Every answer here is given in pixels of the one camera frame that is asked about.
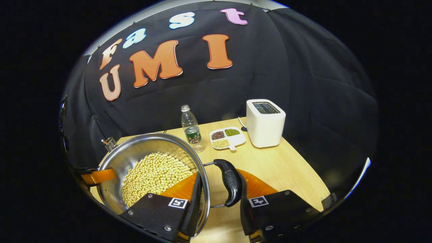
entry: wooden table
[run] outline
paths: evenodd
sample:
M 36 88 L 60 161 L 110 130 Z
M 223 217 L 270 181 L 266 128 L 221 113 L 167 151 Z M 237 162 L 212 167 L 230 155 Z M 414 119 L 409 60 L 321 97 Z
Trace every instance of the wooden table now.
M 243 117 L 241 120 L 247 126 L 246 118 Z M 252 145 L 248 133 L 243 132 L 246 142 L 236 146 L 235 151 L 214 149 L 210 143 L 210 132 L 232 126 L 241 128 L 238 119 L 199 125 L 205 148 L 197 154 L 203 164 L 212 162 L 214 159 L 225 159 L 237 169 L 245 170 L 257 176 L 277 191 L 292 190 L 314 208 L 323 211 L 321 201 L 330 192 L 313 168 L 284 138 L 275 147 L 256 148 Z M 166 133 L 186 141 L 182 128 L 168 130 Z M 121 144 L 133 137 L 122 137 L 117 143 Z M 210 205 L 224 204 L 228 192 L 223 185 L 220 169 L 216 166 L 207 166 L 205 170 L 210 186 Z M 101 202 L 95 187 L 91 188 L 91 192 Z M 240 203 L 230 208 L 211 208 L 206 225 L 192 242 L 249 243 L 240 222 Z

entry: pot handle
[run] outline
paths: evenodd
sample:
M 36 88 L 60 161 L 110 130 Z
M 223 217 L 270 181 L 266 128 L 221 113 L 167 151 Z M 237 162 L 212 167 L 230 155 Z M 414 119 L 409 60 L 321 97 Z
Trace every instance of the pot handle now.
M 229 161 L 222 159 L 216 159 L 213 162 L 205 164 L 204 166 L 212 164 L 216 165 L 221 170 L 222 181 L 228 191 L 228 199 L 225 201 L 225 204 L 212 206 L 212 208 L 234 206 L 241 199 L 242 182 L 238 171 Z

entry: pink letter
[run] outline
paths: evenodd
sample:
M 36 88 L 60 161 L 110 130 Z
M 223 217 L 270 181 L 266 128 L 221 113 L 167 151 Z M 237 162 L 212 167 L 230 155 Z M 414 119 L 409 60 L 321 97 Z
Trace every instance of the pink letter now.
M 226 13 L 226 17 L 231 23 L 242 26 L 248 24 L 246 20 L 240 19 L 239 15 L 244 16 L 245 14 L 242 12 L 237 12 L 237 9 L 223 9 L 221 12 Z

